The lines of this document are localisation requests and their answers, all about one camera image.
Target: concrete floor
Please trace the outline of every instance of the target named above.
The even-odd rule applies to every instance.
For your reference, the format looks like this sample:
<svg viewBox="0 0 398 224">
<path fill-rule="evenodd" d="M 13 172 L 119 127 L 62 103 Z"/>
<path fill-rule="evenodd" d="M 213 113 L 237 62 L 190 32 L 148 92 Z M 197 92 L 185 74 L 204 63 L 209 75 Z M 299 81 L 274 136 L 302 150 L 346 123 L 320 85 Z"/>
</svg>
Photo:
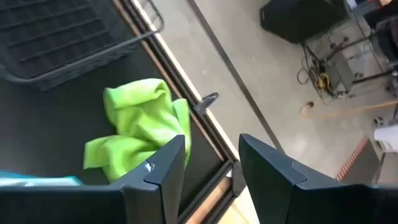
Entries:
<svg viewBox="0 0 398 224">
<path fill-rule="evenodd" d="M 220 94 L 210 110 L 234 146 L 238 148 L 240 133 L 252 134 L 273 146 L 186 0 L 154 2 L 165 18 L 161 36 L 199 94 L 205 96 L 214 91 Z M 373 90 L 371 94 L 335 100 L 324 106 L 311 84 L 297 82 L 303 58 L 301 46 L 260 27 L 258 14 L 265 0 L 195 2 L 290 157 L 335 177 L 363 136 L 373 135 L 373 117 L 391 116 L 393 108 L 382 108 L 335 119 L 303 119 L 299 110 L 307 101 L 315 102 L 313 113 L 324 114 L 381 103 L 391 96 L 382 88 L 374 91 L 385 82 L 379 80 L 370 86 L 356 87 L 358 92 Z M 366 70 L 378 72 L 374 62 L 364 64 Z"/>
</svg>

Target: black speaker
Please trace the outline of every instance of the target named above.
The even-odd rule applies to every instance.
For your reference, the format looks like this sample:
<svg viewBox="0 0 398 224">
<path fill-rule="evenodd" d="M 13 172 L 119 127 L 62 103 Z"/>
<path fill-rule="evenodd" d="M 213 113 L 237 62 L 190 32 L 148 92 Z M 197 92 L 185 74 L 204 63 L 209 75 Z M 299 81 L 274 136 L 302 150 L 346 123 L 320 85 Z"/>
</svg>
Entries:
<svg viewBox="0 0 398 224">
<path fill-rule="evenodd" d="M 260 9 L 262 28 L 295 44 L 346 18 L 343 0 L 271 0 Z"/>
</svg>

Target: gray floor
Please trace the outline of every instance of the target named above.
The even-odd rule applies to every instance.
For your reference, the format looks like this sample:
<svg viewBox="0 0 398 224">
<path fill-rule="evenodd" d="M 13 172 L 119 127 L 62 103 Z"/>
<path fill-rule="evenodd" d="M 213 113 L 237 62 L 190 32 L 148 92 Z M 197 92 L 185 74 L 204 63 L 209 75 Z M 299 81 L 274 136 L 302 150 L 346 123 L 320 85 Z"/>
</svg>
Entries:
<svg viewBox="0 0 398 224">
<path fill-rule="evenodd" d="M 214 91 L 220 94 L 211 111 L 235 147 L 239 133 L 252 134 L 273 145 L 186 0 L 154 2 L 165 17 L 161 36 L 199 94 L 205 96 Z M 385 80 L 379 80 L 353 90 L 358 94 L 371 90 L 371 94 L 359 94 L 324 106 L 310 84 L 297 82 L 296 74 L 303 59 L 301 47 L 260 27 L 258 12 L 265 0 L 195 2 L 284 151 L 294 159 L 335 177 L 363 136 L 373 135 L 373 117 L 392 114 L 393 108 L 381 108 L 334 119 L 302 118 L 299 111 L 307 101 L 315 102 L 312 113 L 325 114 L 381 103 L 391 96 L 380 88 Z M 372 60 L 366 58 L 360 69 L 379 72 Z"/>
</svg>

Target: black wire basket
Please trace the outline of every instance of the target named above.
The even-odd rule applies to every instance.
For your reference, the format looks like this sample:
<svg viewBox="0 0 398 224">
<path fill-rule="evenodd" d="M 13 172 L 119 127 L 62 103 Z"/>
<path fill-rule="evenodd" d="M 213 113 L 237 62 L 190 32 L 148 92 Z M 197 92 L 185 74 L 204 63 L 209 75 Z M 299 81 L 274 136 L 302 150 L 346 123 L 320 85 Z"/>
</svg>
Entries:
<svg viewBox="0 0 398 224">
<path fill-rule="evenodd" d="M 117 2 L 137 7 L 130 0 L 0 1 L 0 77 L 47 90 L 132 52 L 164 28 L 152 0 L 145 0 L 138 4 L 150 8 L 158 25 L 133 33 Z"/>
</svg>

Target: green microfiber cloth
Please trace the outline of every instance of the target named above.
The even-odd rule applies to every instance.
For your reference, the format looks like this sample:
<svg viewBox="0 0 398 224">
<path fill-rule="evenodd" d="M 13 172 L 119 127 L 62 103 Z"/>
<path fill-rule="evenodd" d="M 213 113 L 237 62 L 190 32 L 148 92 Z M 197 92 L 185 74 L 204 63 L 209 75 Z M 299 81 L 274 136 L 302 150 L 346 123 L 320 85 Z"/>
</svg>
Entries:
<svg viewBox="0 0 398 224">
<path fill-rule="evenodd" d="M 110 182 L 133 170 L 178 134 L 185 135 L 185 166 L 191 133 L 186 99 L 172 101 L 167 84 L 149 78 L 107 88 L 104 106 L 117 135 L 86 143 L 84 169 L 102 167 Z"/>
</svg>

